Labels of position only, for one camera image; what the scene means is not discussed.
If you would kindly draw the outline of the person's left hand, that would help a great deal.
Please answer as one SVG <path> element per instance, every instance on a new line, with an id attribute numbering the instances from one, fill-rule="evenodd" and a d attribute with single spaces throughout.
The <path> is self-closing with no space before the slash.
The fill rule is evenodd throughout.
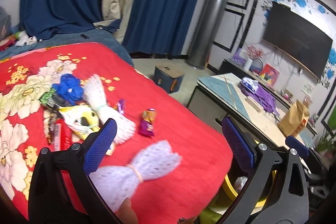
<path id="1" fill-rule="evenodd" d="M 123 224 L 138 224 L 138 218 L 131 207 L 130 198 L 126 198 L 120 205 L 116 215 Z"/>

